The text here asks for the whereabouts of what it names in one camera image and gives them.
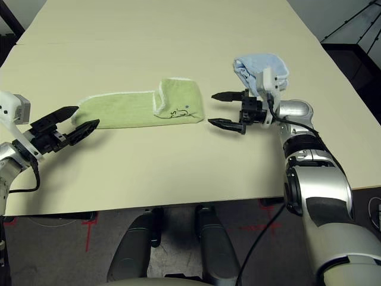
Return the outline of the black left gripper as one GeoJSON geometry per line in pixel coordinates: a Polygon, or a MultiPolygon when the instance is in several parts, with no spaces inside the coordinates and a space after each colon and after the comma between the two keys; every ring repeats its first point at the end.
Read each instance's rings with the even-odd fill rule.
{"type": "Polygon", "coordinates": [[[78,106],[65,106],[31,123],[29,132],[32,134],[32,145],[41,154],[57,153],[89,136],[99,125],[99,119],[84,122],[68,135],[57,131],[57,124],[69,119],[78,109],[78,106]]]}

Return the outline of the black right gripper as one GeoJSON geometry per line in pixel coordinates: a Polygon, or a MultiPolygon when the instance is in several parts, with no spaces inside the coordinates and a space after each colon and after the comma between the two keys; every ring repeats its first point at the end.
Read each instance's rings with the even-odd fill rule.
{"type": "Polygon", "coordinates": [[[254,123],[264,123],[266,119],[267,112],[263,109],[263,102],[257,100],[257,97],[251,97],[249,95],[249,89],[240,92],[219,92],[211,97],[212,99],[223,102],[242,102],[239,112],[239,123],[222,118],[208,119],[209,123],[220,129],[234,131],[244,135],[247,126],[253,125],[254,123]]]}

